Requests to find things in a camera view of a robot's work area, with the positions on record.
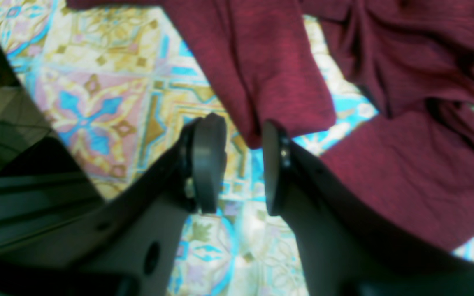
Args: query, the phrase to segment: screw hole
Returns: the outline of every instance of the screw hole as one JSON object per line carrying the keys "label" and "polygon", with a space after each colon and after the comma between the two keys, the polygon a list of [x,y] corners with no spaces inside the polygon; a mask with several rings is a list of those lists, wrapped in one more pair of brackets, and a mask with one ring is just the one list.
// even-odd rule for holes
{"label": "screw hole", "polygon": [[111,227],[111,223],[103,222],[103,223],[100,223],[100,224],[96,225],[96,230],[104,231],[104,230],[108,229],[109,227]]}
{"label": "screw hole", "polygon": [[147,255],[145,255],[144,273],[146,275],[153,273],[158,264],[158,257],[160,257],[160,244],[158,242],[154,242],[149,247]]}

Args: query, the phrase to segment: red cloth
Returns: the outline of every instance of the red cloth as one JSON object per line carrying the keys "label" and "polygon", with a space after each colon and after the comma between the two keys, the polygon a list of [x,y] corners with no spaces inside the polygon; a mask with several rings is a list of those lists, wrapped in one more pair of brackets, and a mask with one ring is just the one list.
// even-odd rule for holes
{"label": "red cloth", "polygon": [[[67,0],[69,7],[155,0]],[[252,148],[274,118],[329,127],[301,11],[320,18],[346,79],[381,114],[322,156],[363,202],[444,249],[474,235],[474,0],[165,0]]]}

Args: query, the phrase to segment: maroon fabric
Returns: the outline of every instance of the maroon fabric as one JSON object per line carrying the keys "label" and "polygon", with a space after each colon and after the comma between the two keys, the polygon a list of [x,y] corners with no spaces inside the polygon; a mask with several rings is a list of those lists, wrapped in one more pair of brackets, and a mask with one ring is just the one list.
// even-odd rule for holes
{"label": "maroon fabric", "polygon": [[[155,0],[67,0],[70,7]],[[320,18],[346,79],[381,112],[322,156],[363,202],[444,249],[474,235],[474,0],[165,0],[252,148],[274,118],[330,126],[301,11]]]}

